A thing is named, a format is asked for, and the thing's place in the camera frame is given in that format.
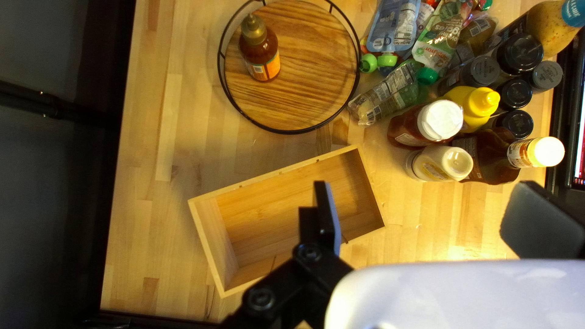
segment dark floor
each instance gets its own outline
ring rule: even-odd
[[[99,306],[133,1],[0,3],[0,80],[108,116],[108,129],[0,105],[0,328]]]

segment wooden box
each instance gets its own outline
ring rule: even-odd
[[[384,226],[357,146],[189,200],[221,297],[248,288],[291,257],[298,207],[313,205],[315,180],[331,185],[342,242]]]

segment screen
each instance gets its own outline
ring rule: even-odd
[[[579,119],[579,140],[577,142],[577,155],[575,157],[575,171],[572,187],[585,191],[585,101],[581,102],[581,117]]]

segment black metal wire rim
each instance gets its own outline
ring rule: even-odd
[[[320,122],[320,123],[318,123],[318,124],[316,124],[314,126],[310,126],[310,127],[302,128],[302,129],[296,129],[296,130],[282,130],[282,129],[271,128],[269,126],[265,126],[265,125],[263,125],[263,124],[255,121],[250,116],[248,116],[248,114],[246,114],[244,111],[242,111],[242,109],[240,108],[240,106],[238,106],[238,104],[236,103],[236,101],[233,99],[232,93],[228,89],[227,82],[226,82],[226,78],[225,78],[225,70],[222,71],[222,66],[221,66],[221,58],[223,58],[223,60],[225,62],[225,55],[222,53],[222,48],[223,48],[223,40],[225,39],[225,35],[228,32],[228,28],[230,27],[230,25],[232,24],[232,22],[236,18],[236,16],[241,11],[243,11],[245,9],[245,7],[247,7],[252,2],[258,2],[258,1],[259,0],[248,0],[248,1],[246,1],[245,4],[243,4],[242,6],[240,6],[240,8],[238,8],[236,10],[236,12],[232,15],[232,17],[229,19],[228,24],[225,26],[225,28],[223,29],[223,33],[221,34],[221,40],[219,41],[219,49],[218,49],[218,54],[217,54],[217,67],[218,67],[219,82],[221,83],[221,87],[223,89],[223,92],[227,96],[229,102],[232,103],[233,107],[235,107],[238,112],[240,112],[250,122],[252,122],[256,126],[262,128],[262,129],[264,129],[266,131],[274,132],[274,133],[279,133],[279,134],[282,134],[282,135],[298,135],[300,133],[311,132],[311,131],[314,131],[316,129],[319,129],[319,128],[323,127],[324,125],[330,123],[331,120],[335,119],[335,117],[338,116],[341,113],[341,111],[343,111],[343,109],[345,108],[345,106],[351,100],[351,97],[352,97],[353,93],[357,89],[357,84],[360,81],[360,71],[359,71],[359,67],[360,67],[360,65],[359,65],[360,64],[359,43],[360,43],[360,40],[359,40],[359,38],[357,36],[356,30],[353,28],[352,23],[349,21],[349,19],[345,15],[345,13],[343,13],[341,11],[341,9],[339,9],[339,7],[337,7],[337,5],[335,5],[331,0],[324,0],[325,2],[327,2],[329,4],[329,13],[331,13],[332,9],[335,8],[335,10],[337,10],[337,12],[339,12],[339,14],[343,17],[343,19],[345,20],[345,22],[347,23],[347,25],[349,25],[350,29],[352,30],[352,34],[353,34],[353,37],[354,37],[354,40],[352,40],[353,41],[353,44],[354,44],[353,45],[353,48],[354,48],[354,51],[355,51],[355,54],[356,54],[356,72],[355,72],[355,78],[353,80],[352,90],[350,91],[349,95],[347,96],[347,99],[345,100],[345,102],[343,103],[343,105],[339,108],[339,110],[337,110],[332,116],[330,116],[326,120],[324,120],[324,121],[322,121],[322,122]],[[265,0],[261,0],[261,1],[262,1],[262,4],[264,6],[266,6]]]

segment white bottle cap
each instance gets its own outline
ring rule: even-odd
[[[418,130],[429,140],[455,136],[463,125],[463,108],[449,100],[439,100],[423,107],[418,114]]]
[[[563,142],[554,137],[535,138],[528,146],[528,156],[532,158],[530,155],[534,155],[535,167],[552,167],[563,160],[565,147]]]

